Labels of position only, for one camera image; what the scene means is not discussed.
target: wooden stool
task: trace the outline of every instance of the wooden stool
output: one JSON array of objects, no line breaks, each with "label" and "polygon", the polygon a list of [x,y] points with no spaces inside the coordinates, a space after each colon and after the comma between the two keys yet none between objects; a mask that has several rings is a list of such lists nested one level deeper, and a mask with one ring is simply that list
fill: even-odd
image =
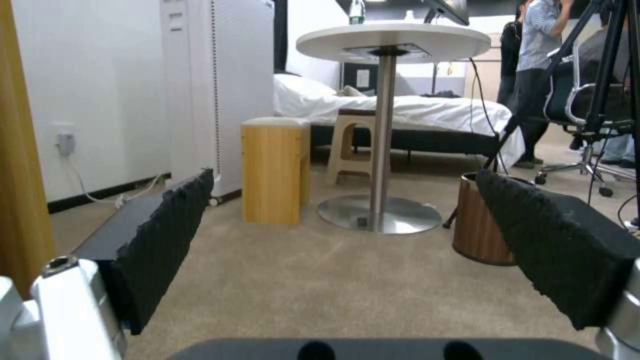
[{"label": "wooden stool", "polygon": [[242,125],[243,215],[257,224],[298,224],[309,202],[310,126],[259,118]]},{"label": "wooden stool", "polygon": [[464,174],[460,179],[453,249],[458,254],[480,263],[515,265],[500,228],[478,192],[476,173]]},{"label": "wooden stool", "polygon": [[327,183],[335,184],[341,171],[360,172],[371,177],[373,158],[370,154],[353,152],[353,131],[357,125],[364,126],[371,133],[371,144],[376,131],[376,112],[371,110],[340,109],[333,128],[331,155],[326,175]]}]

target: metal pole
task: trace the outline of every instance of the metal pole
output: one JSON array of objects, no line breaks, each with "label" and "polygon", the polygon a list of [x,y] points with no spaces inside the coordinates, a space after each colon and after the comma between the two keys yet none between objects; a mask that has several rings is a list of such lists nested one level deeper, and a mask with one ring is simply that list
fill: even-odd
[{"label": "metal pole", "polygon": [[609,27],[607,30],[607,41],[602,50],[602,60],[598,66],[596,73],[596,86],[591,97],[591,104],[586,118],[585,133],[599,133],[602,123],[605,120],[604,109],[609,98],[609,87],[613,79],[613,68],[618,57],[618,48],[620,47],[620,37],[622,27],[627,14],[627,3],[625,0],[618,1],[611,16]]},{"label": "metal pole", "polygon": [[372,231],[379,231],[384,224],[391,123],[396,93],[396,60],[395,54],[383,54],[380,56],[380,64],[378,65],[376,131],[371,143],[373,146],[373,176],[369,223]]},{"label": "metal pole", "polygon": [[[634,119],[634,139],[636,147],[636,192],[640,193],[640,24],[637,1],[629,0],[627,13],[629,17],[629,49],[631,52],[631,116]],[[637,200],[637,214],[640,218],[640,197]]]}]

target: white pillow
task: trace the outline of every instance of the white pillow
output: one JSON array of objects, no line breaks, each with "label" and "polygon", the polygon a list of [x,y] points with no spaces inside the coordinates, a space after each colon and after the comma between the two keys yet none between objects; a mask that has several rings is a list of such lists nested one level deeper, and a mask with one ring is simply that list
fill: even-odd
[{"label": "white pillow", "polygon": [[305,79],[300,76],[275,74],[273,76],[277,85],[304,97],[324,97],[335,95],[335,90],[319,81]]}]

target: black pants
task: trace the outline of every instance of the black pants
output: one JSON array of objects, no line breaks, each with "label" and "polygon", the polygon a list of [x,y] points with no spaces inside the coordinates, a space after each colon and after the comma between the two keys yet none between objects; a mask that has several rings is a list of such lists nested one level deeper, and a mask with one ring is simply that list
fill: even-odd
[{"label": "black pants", "polygon": [[500,79],[500,90],[498,90],[498,104],[509,106],[516,85],[515,76],[503,76]]},{"label": "black pants", "polygon": [[511,101],[511,111],[519,112],[524,106],[528,106],[526,113],[517,119],[520,123],[520,130],[524,137],[525,153],[521,160],[532,161],[536,144],[547,132],[549,123],[544,119],[543,108],[545,106],[546,95],[549,93],[549,82],[544,85],[544,95],[533,98],[536,87],[539,86],[540,79],[544,76],[543,69],[529,69],[516,73],[514,95]]}]

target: black baseboard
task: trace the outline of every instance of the black baseboard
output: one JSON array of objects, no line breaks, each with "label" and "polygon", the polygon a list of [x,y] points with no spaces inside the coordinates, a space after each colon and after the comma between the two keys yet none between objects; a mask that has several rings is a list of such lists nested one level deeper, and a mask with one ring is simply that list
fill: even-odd
[{"label": "black baseboard", "polygon": [[214,199],[218,201],[218,205],[222,205],[227,201],[231,201],[239,197],[242,197],[242,189],[230,192],[222,196],[214,196]]},{"label": "black baseboard", "polygon": [[[163,177],[165,179],[171,179],[171,173],[164,174]],[[155,177],[150,177],[148,179],[142,179],[142,180],[138,180],[138,181],[133,181],[131,183],[126,183],[126,184],[114,186],[114,187],[111,187],[111,188],[106,188],[106,189],[90,192],[89,195],[91,195],[92,197],[95,197],[96,199],[106,199],[108,197],[112,197],[112,196],[115,196],[115,195],[120,195],[121,193],[129,192],[131,190],[135,190],[138,187],[139,184],[148,183],[149,181],[151,181],[153,179],[155,179]],[[60,211],[69,210],[69,209],[74,208],[76,206],[89,204],[91,202],[92,201],[88,197],[86,197],[86,196],[84,196],[84,194],[82,194],[82,195],[69,197],[69,198],[62,199],[62,200],[52,201],[52,202],[47,204],[47,207],[49,208],[49,213],[50,214],[55,214],[55,213],[59,213]]]}]

